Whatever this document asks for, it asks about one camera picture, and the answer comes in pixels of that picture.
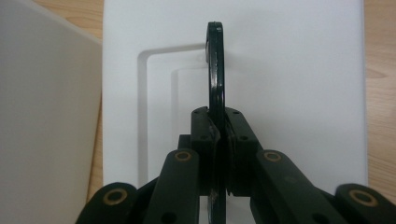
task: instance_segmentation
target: wood grain surface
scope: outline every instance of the wood grain surface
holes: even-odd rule
[[[104,0],[35,0],[102,38]],[[396,203],[396,1],[364,1],[369,186]],[[102,113],[88,199],[103,185]]]

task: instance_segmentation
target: white container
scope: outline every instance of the white container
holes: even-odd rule
[[[0,1],[0,223],[74,223],[87,199],[101,42],[32,1]]]
[[[104,181],[156,177],[208,105],[206,26],[224,28],[226,106],[334,193],[367,184],[362,1],[105,3]],[[249,223],[230,203],[229,223]]]

